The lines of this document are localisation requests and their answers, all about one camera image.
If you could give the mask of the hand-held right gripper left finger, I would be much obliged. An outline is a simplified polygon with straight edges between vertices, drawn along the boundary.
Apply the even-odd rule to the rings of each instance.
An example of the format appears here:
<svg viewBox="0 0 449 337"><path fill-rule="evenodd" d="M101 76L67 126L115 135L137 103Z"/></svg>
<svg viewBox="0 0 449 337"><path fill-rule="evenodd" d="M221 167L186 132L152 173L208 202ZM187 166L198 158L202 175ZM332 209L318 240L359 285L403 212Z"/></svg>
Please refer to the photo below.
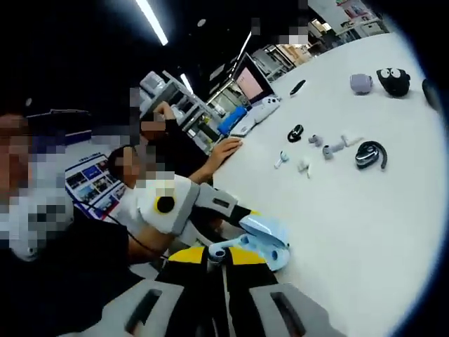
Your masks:
<svg viewBox="0 0 449 337"><path fill-rule="evenodd" d="M83 336L195 336L198 309L192 292L206 275L207 250L173 254L156 279L143 279L110 301Z"/></svg>

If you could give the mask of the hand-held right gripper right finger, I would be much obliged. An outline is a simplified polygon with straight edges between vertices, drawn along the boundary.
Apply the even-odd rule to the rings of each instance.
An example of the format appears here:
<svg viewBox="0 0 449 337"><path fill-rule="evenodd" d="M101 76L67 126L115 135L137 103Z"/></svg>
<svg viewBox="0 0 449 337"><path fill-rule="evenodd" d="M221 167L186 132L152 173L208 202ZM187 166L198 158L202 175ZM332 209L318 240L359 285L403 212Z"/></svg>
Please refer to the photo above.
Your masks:
<svg viewBox="0 0 449 337"><path fill-rule="evenodd" d="M291 283L280 283L266 261L231 247L227 264L229 313L237 336L343 336L328 311Z"/></svg>

